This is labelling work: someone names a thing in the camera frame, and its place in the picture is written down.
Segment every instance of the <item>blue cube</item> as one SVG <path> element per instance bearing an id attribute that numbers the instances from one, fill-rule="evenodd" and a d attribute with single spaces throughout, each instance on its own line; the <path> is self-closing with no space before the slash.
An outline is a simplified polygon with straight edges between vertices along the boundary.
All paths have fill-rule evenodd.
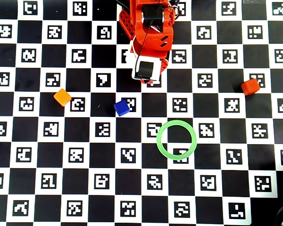
<path id="1" fill-rule="evenodd" d="M 130 108 L 128 107 L 126 100 L 121 100 L 120 102 L 117 102 L 113 106 L 114 106 L 118 116 L 122 116 L 122 115 L 130 112 Z"/>

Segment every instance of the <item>black and white checkerboard mat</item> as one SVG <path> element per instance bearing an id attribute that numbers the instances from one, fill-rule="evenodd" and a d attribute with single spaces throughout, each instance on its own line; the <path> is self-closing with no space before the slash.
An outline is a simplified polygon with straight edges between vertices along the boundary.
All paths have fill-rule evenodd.
<path id="1" fill-rule="evenodd" d="M 141 85 L 113 0 L 0 0 L 0 226 L 271 225 L 283 205 L 283 0 L 244 2 L 181 0 L 169 67 Z M 245 97 L 250 78 L 261 89 Z M 198 138 L 183 161 L 156 147 L 173 119 Z M 191 143 L 181 127 L 162 140 L 177 154 Z"/>

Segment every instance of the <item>green ring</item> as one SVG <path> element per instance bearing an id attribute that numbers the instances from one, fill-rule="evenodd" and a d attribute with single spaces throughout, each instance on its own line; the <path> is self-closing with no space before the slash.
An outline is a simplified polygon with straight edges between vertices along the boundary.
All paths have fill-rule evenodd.
<path id="1" fill-rule="evenodd" d="M 165 131 L 165 129 L 169 128 L 170 126 L 182 126 L 182 127 L 186 128 L 188 130 L 188 132 L 190 133 L 190 136 L 192 138 L 192 144 L 191 144 L 189 150 L 186 153 L 184 153 L 184 154 L 170 154 L 163 147 L 163 145 L 161 143 L 162 133 Z M 182 121 L 182 120 L 172 120 L 172 121 L 168 121 L 162 127 L 160 127 L 160 129 L 157 133 L 157 136 L 156 136 L 156 144 L 157 144 L 157 148 L 159 149 L 160 153 L 163 154 L 163 156 L 165 156 L 169 159 L 172 159 L 172 160 L 182 160 L 182 159 L 189 157 L 195 151 L 196 146 L 197 146 L 197 139 L 196 139 L 195 131 L 190 124 L 188 124 L 187 122 Z"/>

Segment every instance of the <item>orange cube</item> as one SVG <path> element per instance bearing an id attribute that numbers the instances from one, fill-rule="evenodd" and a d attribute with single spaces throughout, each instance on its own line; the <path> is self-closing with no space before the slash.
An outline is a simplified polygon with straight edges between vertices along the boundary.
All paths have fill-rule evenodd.
<path id="1" fill-rule="evenodd" d="M 241 87 L 246 96 L 254 94 L 260 89 L 257 79 L 245 81 L 244 83 L 242 83 Z"/>
<path id="2" fill-rule="evenodd" d="M 59 92 L 57 92 L 54 96 L 53 96 L 56 101 L 59 102 L 60 105 L 62 105 L 63 107 L 65 107 L 65 105 L 71 101 L 71 96 L 64 90 L 61 89 Z"/>

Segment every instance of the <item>checkerboard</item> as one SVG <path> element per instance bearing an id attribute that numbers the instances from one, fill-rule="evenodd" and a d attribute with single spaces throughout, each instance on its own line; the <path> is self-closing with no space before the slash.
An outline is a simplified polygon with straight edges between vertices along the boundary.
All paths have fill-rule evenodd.
<path id="1" fill-rule="evenodd" d="M 0 0 L 0 226 L 271 225 L 283 206 L 283 0 L 178 6 L 168 69 L 141 84 L 113 0 Z M 245 97 L 251 78 L 261 89 Z M 198 140 L 182 161 L 156 146 L 174 119 Z M 173 126 L 162 142 L 182 154 L 191 138 Z"/>

